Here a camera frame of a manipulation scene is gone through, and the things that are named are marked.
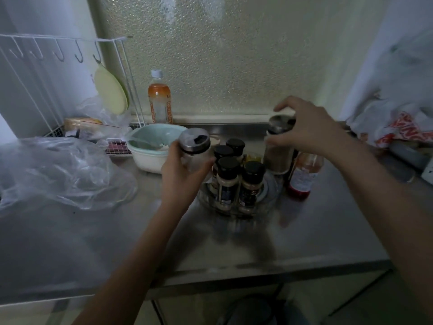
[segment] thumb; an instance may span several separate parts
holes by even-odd
[[[203,180],[208,175],[210,169],[212,169],[212,166],[214,165],[215,158],[212,157],[209,160],[207,160],[200,169],[198,169],[196,172],[192,173],[190,175],[190,180],[192,181],[192,184],[201,184]]]
[[[275,146],[291,145],[294,140],[295,140],[295,133],[292,131],[265,137],[265,143],[267,145],[275,145]]]

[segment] forearm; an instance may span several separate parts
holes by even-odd
[[[161,206],[131,254],[74,324],[133,324],[181,211]]]
[[[433,318],[433,218],[357,142],[332,162],[391,260]]]

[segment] white bottle cap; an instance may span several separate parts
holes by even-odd
[[[160,69],[152,69],[150,74],[152,74],[152,77],[154,78],[162,78],[162,70]]]

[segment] white plastic bowl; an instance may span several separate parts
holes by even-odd
[[[181,132],[184,130],[187,130],[187,128],[180,125],[164,123],[149,124],[133,130],[125,137],[125,140],[139,169],[152,173],[161,173],[161,167],[167,159],[168,150],[154,150],[145,142],[130,140],[128,138],[136,137],[152,142],[154,146],[159,146],[160,144],[170,145],[179,138]]]

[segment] hand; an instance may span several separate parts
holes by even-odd
[[[162,207],[170,207],[183,215],[197,196],[200,185],[208,175],[214,158],[209,159],[194,173],[181,162],[182,151],[176,140],[170,145],[168,157],[162,166]]]
[[[279,112],[286,107],[296,112],[294,128],[280,135],[268,136],[267,144],[293,146],[302,152],[322,155],[332,161],[342,147],[352,143],[352,139],[323,107],[289,96],[275,106],[274,111]]]

